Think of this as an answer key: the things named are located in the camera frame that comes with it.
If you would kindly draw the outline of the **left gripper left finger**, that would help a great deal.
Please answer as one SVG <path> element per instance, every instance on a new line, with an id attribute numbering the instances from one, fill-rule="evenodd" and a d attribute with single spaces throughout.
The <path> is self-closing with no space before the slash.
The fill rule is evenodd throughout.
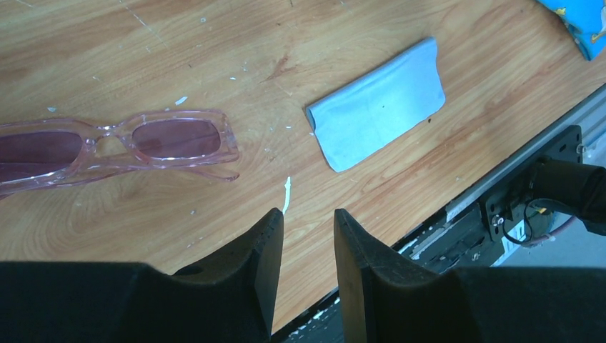
<path id="1" fill-rule="evenodd" d="M 4 262 L 3 342 L 268 342 L 284 218 L 174 274 L 142 262 Z"/>

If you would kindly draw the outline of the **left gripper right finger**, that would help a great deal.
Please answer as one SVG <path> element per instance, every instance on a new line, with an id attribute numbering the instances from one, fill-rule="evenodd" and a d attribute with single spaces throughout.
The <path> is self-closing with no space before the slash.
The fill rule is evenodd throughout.
<path id="1" fill-rule="evenodd" d="M 603 342 L 605 270 L 458 267 L 431 272 L 334 213 L 346 342 Z"/>

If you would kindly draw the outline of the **light blue cleaning cloth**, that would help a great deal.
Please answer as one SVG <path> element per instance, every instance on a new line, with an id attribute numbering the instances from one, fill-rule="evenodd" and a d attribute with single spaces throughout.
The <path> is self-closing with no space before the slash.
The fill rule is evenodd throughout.
<path id="1" fill-rule="evenodd" d="M 344 172 L 438 112 L 446 101 L 427 37 L 306 107 L 328 165 Z"/>

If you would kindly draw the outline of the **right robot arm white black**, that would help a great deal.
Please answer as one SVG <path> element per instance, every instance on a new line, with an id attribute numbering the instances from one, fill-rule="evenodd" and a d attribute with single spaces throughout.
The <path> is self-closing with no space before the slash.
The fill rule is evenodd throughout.
<path id="1" fill-rule="evenodd" d="M 529 198 L 555 212 L 577 217 L 588 232 L 605 235 L 605 168 L 544 159 L 529 172 Z"/>

